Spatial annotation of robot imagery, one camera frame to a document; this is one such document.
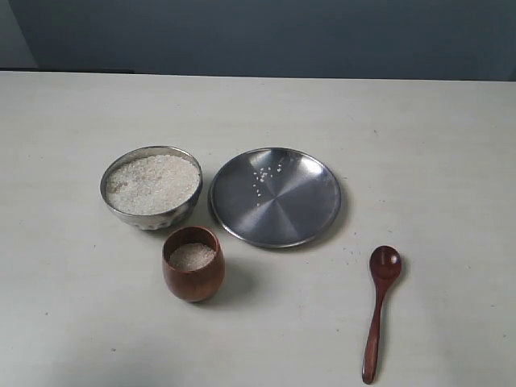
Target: table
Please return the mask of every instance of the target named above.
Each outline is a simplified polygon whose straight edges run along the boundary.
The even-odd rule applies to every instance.
[[[405,272],[378,385],[511,385],[515,122],[510,83],[0,73],[0,385],[362,385],[384,243]],[[107,165],[152,144],[204,168],[187,224],[216,231],[227,279],[201,305],[164,285],[169,231],[100,198]],[[210,218],[217,170],[265,146],[342,182],[319,241],[254,248]]]

